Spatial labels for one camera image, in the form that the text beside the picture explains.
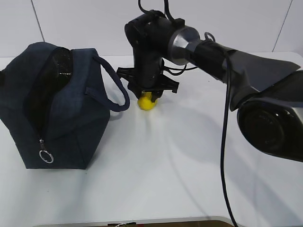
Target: black cable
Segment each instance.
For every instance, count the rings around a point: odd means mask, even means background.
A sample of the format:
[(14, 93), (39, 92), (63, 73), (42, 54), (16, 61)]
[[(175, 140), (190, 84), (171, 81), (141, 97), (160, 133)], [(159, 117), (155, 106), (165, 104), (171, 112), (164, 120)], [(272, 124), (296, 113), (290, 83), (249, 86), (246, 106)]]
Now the black cable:
[(216, 39), (214, 38), (213, 34), (211, 34), (209, 32), (204, 32), (204, 37), (205, 37), (205, 40), (212, 40), (212, 41), (216, 42)]
[(228, 108), (230, 104), (231, 96), (231, 79), (232, 79), (232, 63), (227, 52), (223, 51), (226, 59), (226, 71), (227, 71), (227, 88), (226, 88), (226, 97), (225, 97), (225, 107), (224, 107), (224, 119), (223, 119), (223, 129), (222, 129), (222, 140), (221, 140), (221, 157), (220, 157), (220, 172), (221, 172), (221, 181), (223, 195), (226, 203), (226, 207), (231, 217), (232, 223), (235, 227), (238, 227), (238, 224), (232, 214), (231, 205), (228, 200), (227, 191), (226, 191), (226, 182), (224, 174), (224, 156), (225, 156), (225, 143), (226, 143), (226, 132), (227, 132), (227, 120), (228, 120)]
[(164, 0), (164, 12), (165, 12), (167, 18), (171, 22), (175, 21), (175, 19), (172, 17), (172, 15), (170, 14), (170, 11), (169, 11), (169, 0)]
[(142, 5), (141, 5), (141, 0), (138, 0), (138, 6), (139, 6), (139, 9), (143, 12), (143, 13), (148, 13), (149, 11), (143, 9)]
[(175, 71), (182, 71), (182, 70), (184, 70), (184, 71), (190, 71), (190, 70), (195, 70), (195, 69), (197, 69), (198, 67), (195, 66), (195, 67), (192, 67), (192, 68), (176, 69), (176, 68), (171, 68), (171, 67), (168, 67), (168, 66), (164, 66), (164, 68), (165, 68), (165, 69), (168, 69), (168, 70), (175, 70)]

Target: white table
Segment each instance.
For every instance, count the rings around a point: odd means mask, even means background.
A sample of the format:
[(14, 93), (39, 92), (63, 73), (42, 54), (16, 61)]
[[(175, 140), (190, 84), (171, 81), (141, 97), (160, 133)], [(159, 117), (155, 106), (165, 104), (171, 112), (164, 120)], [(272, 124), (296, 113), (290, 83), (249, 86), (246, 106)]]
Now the white table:
[[(303, 65), (303, 58), (291, 52), (259, 55)], [(131, 56), (106, 59), (115, 69), (133, 63)], [(0, 69), (10, 60), (0, 59)], [(103, 77), (109, 96), (122, 102), (109, 76)], [(200, 70), (175, 79), (178, 93), (164, 92), (149, 112), (140, 110), (130, 93), (130, 109), (112, 114), (87, 170), (26, 170), (1, 123), (0, 226), (230, 223), (219, 171), (225, 85)], [(303, 224), (303, 163), (254, 149), (238, 128), (236, 112), (229, 118), (225, 166), (238, 223)]]

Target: fabric bag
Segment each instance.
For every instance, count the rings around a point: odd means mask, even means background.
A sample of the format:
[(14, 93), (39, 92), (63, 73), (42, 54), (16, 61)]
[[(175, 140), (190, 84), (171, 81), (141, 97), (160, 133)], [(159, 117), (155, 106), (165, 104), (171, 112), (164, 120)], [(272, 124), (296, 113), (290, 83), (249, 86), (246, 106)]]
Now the fabric bag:
[[(125, 98), (107, 97), (100, 65)], [(85, 169), (107, 126), (110, 110), (128, 109), (129, 96), (95, 49), (35, 43), (0, 75), (0, 118), (26, 168)]]

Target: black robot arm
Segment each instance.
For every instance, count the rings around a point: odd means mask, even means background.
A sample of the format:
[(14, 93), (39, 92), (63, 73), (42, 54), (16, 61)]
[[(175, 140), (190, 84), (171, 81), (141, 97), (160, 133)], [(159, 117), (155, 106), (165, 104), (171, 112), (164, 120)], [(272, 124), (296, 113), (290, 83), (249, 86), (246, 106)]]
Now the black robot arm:
[(164, 90), (177, 92), (179, 83), (163, 75), (163, 58), (176, 65), (190, 62), (227, 83), (228, 54), (230, 110), (238, 109), (244, 137), (264, 153), (303, 161), (303, 72), (297, 71), (298, 65), (222, 46), (208, 33), (201, 40), (183, 19), (170, 21), (155, 10), (126, 24), (125, 33), (134, 50), (134, 67), (117, 73), (138, 99), (151, 92), (155, 102)]

